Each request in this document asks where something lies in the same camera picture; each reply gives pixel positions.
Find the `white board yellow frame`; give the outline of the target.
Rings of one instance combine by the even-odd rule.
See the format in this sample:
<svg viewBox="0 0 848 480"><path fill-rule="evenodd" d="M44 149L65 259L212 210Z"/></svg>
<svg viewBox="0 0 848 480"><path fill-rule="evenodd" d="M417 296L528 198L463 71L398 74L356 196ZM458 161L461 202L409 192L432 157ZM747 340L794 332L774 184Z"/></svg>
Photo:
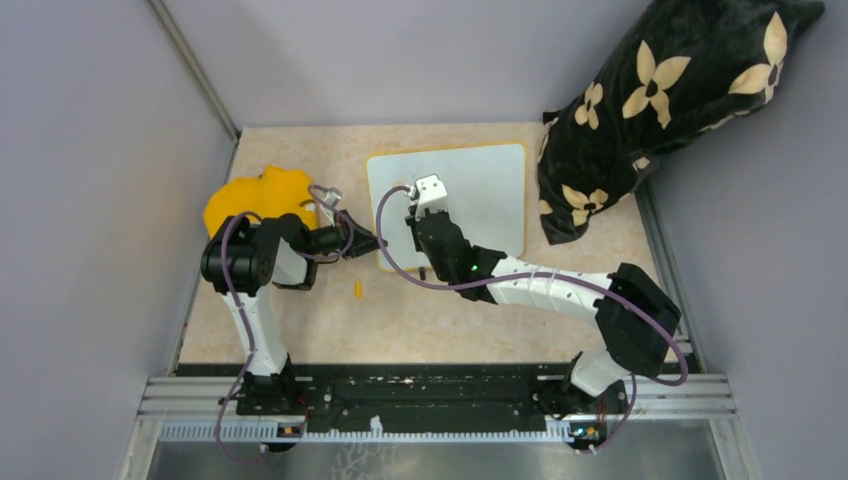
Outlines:
<svg viewBox="0 0 848 480"><path fill-rule="evenodd" d="M525 251L526 150L521 143L373 155L366 161L371 209L398 185L436 175L451 220L472 244L518 257Z"/></svg>

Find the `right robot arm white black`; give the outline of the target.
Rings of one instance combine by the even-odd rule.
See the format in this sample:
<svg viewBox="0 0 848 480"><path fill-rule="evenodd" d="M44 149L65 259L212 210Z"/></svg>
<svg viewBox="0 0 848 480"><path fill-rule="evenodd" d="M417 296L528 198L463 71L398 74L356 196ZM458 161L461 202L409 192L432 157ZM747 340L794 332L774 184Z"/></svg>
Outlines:
<svg viewBox="0 0 848 480"><path fill-rule="evenodd" d="M406 223L415 249L461 297L535 307L597 328L602 345L571 361L555 396L569 409L590 411L631 374L661 373L681 312L641 267L622 263L612 273L566 272L474 246L446 212L410 214Z"/></svg>

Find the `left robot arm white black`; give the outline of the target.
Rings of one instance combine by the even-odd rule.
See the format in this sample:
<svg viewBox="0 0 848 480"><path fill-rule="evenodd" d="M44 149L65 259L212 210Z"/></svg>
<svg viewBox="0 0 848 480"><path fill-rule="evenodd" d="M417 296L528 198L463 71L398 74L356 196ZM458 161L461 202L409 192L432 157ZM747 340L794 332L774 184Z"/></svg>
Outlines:
<svg viewBox="0 0 848 480"><path fill-rule="evenodd" d="M260 396L277 414L300 399L290 354L272 314L273 287L309 291L318 266L378 249L376 235L343 210L329 226L309 228L293 213L260 219L251 212L228 216L204 249L201 274L223 298L245 349L244 396Z"/></svg>

